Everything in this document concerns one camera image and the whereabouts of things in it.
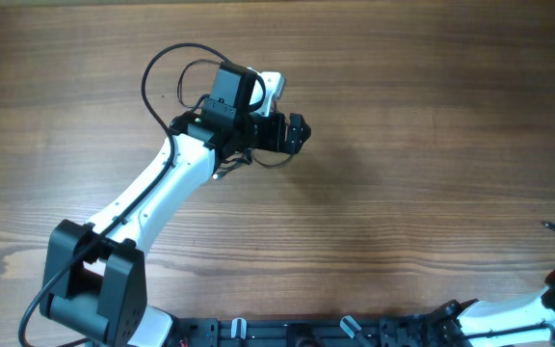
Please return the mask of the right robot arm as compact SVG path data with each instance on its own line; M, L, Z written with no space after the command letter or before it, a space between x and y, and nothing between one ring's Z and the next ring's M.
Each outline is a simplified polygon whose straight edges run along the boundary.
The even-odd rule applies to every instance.
M502 302L475 300L430 331L440 346L555 346L555 269L538 292Z

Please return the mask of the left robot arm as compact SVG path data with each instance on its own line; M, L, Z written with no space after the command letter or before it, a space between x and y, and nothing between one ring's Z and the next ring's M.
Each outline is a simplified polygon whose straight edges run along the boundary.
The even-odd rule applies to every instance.
M223 61L210 93L172 120L149 166L83 225L50 235L40 314L92 346L183 346L176 317L147 302L145 258L183 201L210 179L254 163L254 151L298 154L311 135L275 104L286 80Z

